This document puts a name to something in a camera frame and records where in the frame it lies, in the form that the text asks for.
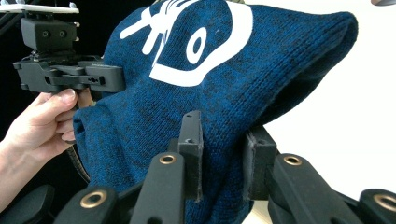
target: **knit hat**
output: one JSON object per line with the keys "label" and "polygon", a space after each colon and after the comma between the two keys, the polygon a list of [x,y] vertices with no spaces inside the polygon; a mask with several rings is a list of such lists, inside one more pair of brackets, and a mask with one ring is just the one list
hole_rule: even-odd
{"label": "knit hat", "polygon": [[240,223],[238,139],[299,104],[352,48],[348,12],[312,15],[223,0],[170,0],[140,8],[109,39],[105,63],[123,68],[126,90],[77,111],[79,155],[91,185],[117,191],[144,180],[151,159],[201,111],[203,199],[187,223]]}

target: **finger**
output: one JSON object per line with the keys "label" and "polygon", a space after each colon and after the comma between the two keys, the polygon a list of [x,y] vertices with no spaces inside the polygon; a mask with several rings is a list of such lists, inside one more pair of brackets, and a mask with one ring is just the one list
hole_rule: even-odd
{"label": "finger", "polygon": [[64,122],[59,122],[55,132],[56,133],[73,132],[73,120],[69,119]]}
{"label": "finger", "polygon": [[91,106],[93,103],[93,99],[91,96],[90,89],[85,89],[78,95],[78,107],[84,108]]}
{"label": "finger", "polygon": [[66,121],[68,119],[73,118],[75,113],[76,113],[75,110],[69,110],[69,111],[63,112],[63,113],[59,114],[58,116],[56,116],[55,121],[57,121],[57,122]]}
{"label": "finger", "polygon": [[76,140],[76,137],[74,136],[74,132],[68,132],[68,133],[64,133],[62,134],[62,140],[66,141],[66,142],[71,142]]}
{"label": "finger", "polygon": [[64,90],[52,95],[48,101],[42,105],[31,108],[29,113],[33,113],[30,120],[34,125],[43,125],[54,121],[61,113],[70,110],[77,102],[76,92],[72,89]]}

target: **human hand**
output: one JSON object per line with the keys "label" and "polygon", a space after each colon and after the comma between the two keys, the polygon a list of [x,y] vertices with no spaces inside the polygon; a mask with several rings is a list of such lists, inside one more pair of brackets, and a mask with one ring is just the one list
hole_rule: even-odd
{"label": "human hand", "polygon": [[73,107],[92,104],[90,91],[41,93],[11,124],[0,142],[0,212],[23,186],[75,139]]}
{"label": "human hand", "polygon": [[78,96],[68,89],[52,95],[39,96],[11,124],[2,142],[7,146],[7,154],[14,158],[27,158],[38,163],[46,163],[61,154],[75,140],[72,110],[78,101],[80,108],[92,103],[88,89]]}

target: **black plastic bracket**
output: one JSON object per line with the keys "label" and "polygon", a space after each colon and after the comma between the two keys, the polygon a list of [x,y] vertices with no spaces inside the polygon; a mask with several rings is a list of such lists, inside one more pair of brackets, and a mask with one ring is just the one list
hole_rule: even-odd
{"label": "black plastic bracket", "polygon": [[125,90],[122,69],[103,65],[102,61],[82,62],[82,66],[50,65],[47,62],[14,63],[21,88],[37,92],[59,92],[66,88],[118,92]]}
{"label": "black plastic bracket", "polygon": [[358,215],[367,223],[396,223],[396,194],[384,189],[367,189],[361,193]]}
{"label": "black plastic bracket", "polygon": [[117,192],[112,188],[86,188],[67,203],[53,223],[119,223],[117,202]]}
{"label": "black plastic bracket", "polygon": [[184,165],[174,152],[152,159],[130,223],[184,223]]}
{"label": "black plastic bracket", "polygon": [[273,178],[297,223],[362,223],[306,159],[278,155]]}
{"label": "black plastic bracket", "polygon": [[191,111],[183,116],[180,136],[177,141],[178,153],[186,161],[186,198],[199,202],[202,198],[202,155],[204,140],[201,112]]}
{"label": "black plastic bracket", "polygon": [[276,143],[262,127],[249,129],[242,139],[244,198],[248,200],[268,200],[266,170],[274,166],[278,153]]}

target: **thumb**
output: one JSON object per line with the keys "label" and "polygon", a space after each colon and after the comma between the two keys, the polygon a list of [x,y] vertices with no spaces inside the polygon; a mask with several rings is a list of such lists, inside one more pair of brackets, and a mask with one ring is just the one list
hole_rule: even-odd
{"label": "thumb", "polygon": [[76,92],[72,89],[61,91],[52,95],[47,101],[41,101],[34,108],[35,115],[32,117],[32,124],[44,125],[53,121],[59,114],[72,109],[77,102]]}

